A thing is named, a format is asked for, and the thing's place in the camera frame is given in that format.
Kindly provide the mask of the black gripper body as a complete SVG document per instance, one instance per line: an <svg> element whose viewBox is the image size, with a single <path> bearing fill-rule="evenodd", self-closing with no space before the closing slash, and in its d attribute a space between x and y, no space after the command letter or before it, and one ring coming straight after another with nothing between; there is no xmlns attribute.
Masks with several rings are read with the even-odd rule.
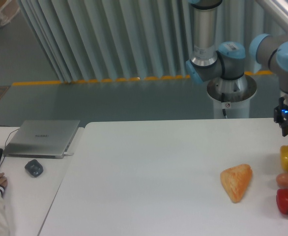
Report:
<svg viewBox="0 0 288 236"><path fill-rule="evenodd" d="M281 123L287 122L288 123L288 105L284 103L285 98L279 98L279 105L274 108L274 122L279 125L281 128Z"/></svg>

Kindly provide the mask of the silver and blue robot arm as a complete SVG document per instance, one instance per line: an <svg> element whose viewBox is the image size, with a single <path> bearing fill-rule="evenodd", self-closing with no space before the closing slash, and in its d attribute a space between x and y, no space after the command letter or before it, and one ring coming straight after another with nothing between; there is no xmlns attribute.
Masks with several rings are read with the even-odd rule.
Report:
<svg viewBox="0 0 288 236"><path fill-rule="evenodd" d="M207 94L213 102L215 118L247 118L250 101L257 91L255 80L245 75L246 50L237 42L223 42L215 47L219 0L192 0L194 49L186 70L196 83L207 82ZM274 121L282 135L288 135L288 0L260 0L259 5L285 30L273 37L260 34L249 47L249 54L261 66L276 74L280 97L274 108Z"/></svg>

